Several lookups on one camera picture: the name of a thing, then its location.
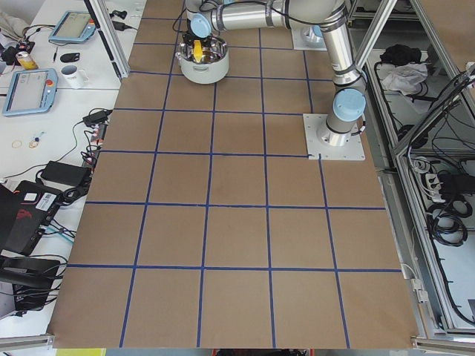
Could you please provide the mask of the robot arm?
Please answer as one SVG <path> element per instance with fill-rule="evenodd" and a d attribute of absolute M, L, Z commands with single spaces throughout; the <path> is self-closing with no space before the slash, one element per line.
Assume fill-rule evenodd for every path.
<path fill-rule="evenodd" d="M 326 145 L 342 147 L 354 135 L 352 129 L 362 116 L 364 78 L 357 68 L 347 28 L 343 1 L 187 1 L 185 42 L 210 40 L 214 32 L 264 27 L 289 30 L 318 27 L 334 73 L 335 96 L 332 112 L 317 129 Z"/>

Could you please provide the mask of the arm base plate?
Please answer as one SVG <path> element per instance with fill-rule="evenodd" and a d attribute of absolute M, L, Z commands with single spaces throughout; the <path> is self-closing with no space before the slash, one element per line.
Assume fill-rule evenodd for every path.
<path fill-rule="evenodd" d="M 365 154 L 357 124 L 349 133 L 335 133 L 327 127 L 327 115 L 303 115 L 307 156 L 314 160 L 364 161 Z"/>
<path fill-rule="evenodd" d="M 318 25 L 292 29 L 294 50 L 326 51 L 327 47 Z"/>

